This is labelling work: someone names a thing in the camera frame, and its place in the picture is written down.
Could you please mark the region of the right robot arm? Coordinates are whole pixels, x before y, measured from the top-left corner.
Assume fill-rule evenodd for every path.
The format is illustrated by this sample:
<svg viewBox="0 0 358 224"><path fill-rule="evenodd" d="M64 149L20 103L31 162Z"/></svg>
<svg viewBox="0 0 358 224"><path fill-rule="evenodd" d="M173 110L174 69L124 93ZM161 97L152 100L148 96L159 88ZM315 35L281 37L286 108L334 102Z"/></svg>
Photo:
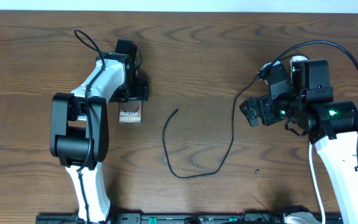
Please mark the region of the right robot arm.
<svg viewBox="0 0 358 224"><path fill-rule="evenodd" d="M329 174L344 223L358 223L358 110L334 101L326 60L296 56L288 73L282 63L265 78L266 95L240 105L250 126L294 123L308 136Z"/></svg>

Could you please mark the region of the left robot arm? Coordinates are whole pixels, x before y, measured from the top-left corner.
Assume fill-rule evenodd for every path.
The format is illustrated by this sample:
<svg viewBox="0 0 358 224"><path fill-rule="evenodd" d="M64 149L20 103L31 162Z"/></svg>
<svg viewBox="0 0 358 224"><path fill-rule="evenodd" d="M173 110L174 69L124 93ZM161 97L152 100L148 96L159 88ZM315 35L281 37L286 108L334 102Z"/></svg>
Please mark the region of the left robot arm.
<svg viewBox="0 0 358 224"><path fill-rule="evenodd" d="M119 103L119 123L140 124L147 81L138 75L140 50L119 39L96 57L89 77L70 93L52 98L50 152L70 175L79 204L78 223L108 223L111 201L103 177L109 149L108 103Z"/></svg>

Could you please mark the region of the white power strip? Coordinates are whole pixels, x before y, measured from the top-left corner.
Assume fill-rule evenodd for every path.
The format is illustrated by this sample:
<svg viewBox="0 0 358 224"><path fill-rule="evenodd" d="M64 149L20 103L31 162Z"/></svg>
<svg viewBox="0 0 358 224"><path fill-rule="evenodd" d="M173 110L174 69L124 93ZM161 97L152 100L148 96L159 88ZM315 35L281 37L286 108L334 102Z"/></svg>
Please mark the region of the white power strip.
<svg viewBox="0 0 358 224"><path fill-rule="evenodd" d="M304 60L307 60L308 58L303 56L303 55L296 55L296 56L293 56L291 59L290 59L290 63L293 63L293 62L298 62L298 61L304 61Z"/></svg>

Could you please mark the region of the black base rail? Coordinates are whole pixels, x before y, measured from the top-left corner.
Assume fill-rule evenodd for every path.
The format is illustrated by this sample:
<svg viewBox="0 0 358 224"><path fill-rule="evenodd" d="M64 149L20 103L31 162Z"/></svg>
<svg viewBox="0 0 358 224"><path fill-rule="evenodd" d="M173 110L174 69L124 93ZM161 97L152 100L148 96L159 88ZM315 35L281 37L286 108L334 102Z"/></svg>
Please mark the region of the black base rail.
<svg viewBox="0 0 358 224"><path fill-rule="evenodd" d="M284 215L289 212L309 212L309 210L301 205L286 207L273 214L261 212L256 209L249 209L242 214L174 214L174 213L117 213L110 212L106 221L92 223L110 223L110 224L212 224L212 223L284 223ZM85 223L78 214L40 214L35 218L36 224L57 224L57 223ZM344 223L340 214L329 213L326 215L326 223L338 224Z"/></svg>

